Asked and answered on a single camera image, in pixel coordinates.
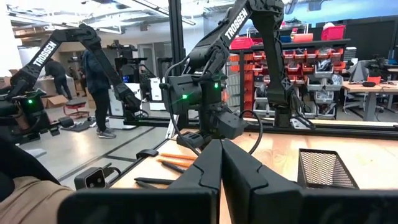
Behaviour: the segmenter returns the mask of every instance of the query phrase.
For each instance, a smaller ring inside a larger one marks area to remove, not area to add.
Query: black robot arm
[[[248,19],[259,31],[271,82],[267,89],[269,103],[275,107],[275,126],[290,127],[292,84],[285,72],[279,27],[283,21],[281,0],[237,0],[219,26],[202,38],[189,53],[184,74],[198,74],[196,81],[217,82],[225,79],[220,71],[229,57],[229,46]]]
[[[109,82],[114,87],[116,98],[129,105],[133,112],[139,110],[141,101],[123,83],[106,58],[102,51],[101,39],[95,30],[85,24],[81,24],[79,28],[53,31],[50,38],[35,54],[33,59],[11,78],[12,90],[7,96],[8,99],[23,95],[34,87],[40,71],[63,42],[80,42],[87,50],[92,52],[102,66]]]

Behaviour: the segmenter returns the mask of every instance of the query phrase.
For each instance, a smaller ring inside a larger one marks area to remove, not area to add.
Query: blue bin
[[[280,41],[282,43],[291,43],[292,42],[292,38],[288,35],[288,36],[281,36],[280,37]]]

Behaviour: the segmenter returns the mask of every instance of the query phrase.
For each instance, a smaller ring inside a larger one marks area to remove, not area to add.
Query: black pole
[[[169,0],[170,38],[172,41],[173,64],[185,58],[184,39],[182,35],[181,0]],[[173,69],[172,75],[181,75],[184,64]],[[188,114],[178,117],[177,126],[181,130],[188,126]]]

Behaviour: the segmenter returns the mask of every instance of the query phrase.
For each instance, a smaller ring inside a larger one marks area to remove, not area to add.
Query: ceiling
[[[296,0],[283,0],[285,3]],[[322,0],[298,0],[298,2]],[[183,22],[225,12],[234,0],[181,0]],[[77,27],[82,22],[102,32],[124,33],[130,26],[146,26],[169,19],[167,0],[6,0],[14,34],[22,40],[41,39],[54,29]]]

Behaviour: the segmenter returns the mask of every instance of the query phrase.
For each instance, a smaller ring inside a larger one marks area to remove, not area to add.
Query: floor
[[[149,104],[144,103],[143,108],[150,116],[169,117],[166,111],[150,111]],[[94,110],[85,108],[94,115]],[[355,110],[357,114],[363,114],[362,110]],[[51,119],[64,116],[62,108],[47,110]],[[338,120],[361,121],[356,113],[342,109],[338,110]],[[197,115],[190,111],[190,117]],[[398,114],[384,110],[377,115],[380,121],[398,121]],[[143,149],[156,146],[165,138],[167,128],[138,127],[130,131],[116,130],[116,139],[98,139],[96,128],[90,128],[80,133],[60,131],[60,135],[52,137],[50,134],[41,135],[41,140],[21,145],[23,149],[42,148],[47,153],[38,160],[58,179],[63,185],[74,187],[73,180],[89,167],[102,167],[108,163],[120,170],[126,169],[132,164],[132,159]]]

